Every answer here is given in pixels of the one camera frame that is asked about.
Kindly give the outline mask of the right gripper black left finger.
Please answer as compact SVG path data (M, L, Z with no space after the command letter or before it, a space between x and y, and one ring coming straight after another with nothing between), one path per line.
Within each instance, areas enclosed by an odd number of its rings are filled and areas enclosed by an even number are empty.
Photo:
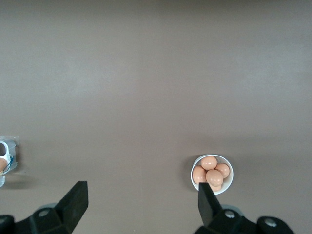
M55 205L45 205L26 219L16 222L0 216L2 234L71 234L88 208L88 184L77 182Z

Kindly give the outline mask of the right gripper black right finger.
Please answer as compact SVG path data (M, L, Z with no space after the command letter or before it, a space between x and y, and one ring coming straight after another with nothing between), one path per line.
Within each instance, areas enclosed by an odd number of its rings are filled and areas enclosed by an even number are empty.
M203 222L196 234L293 234L281 219L261 216L256 223L232 207L223 208L207 183L200 183L198 209Z

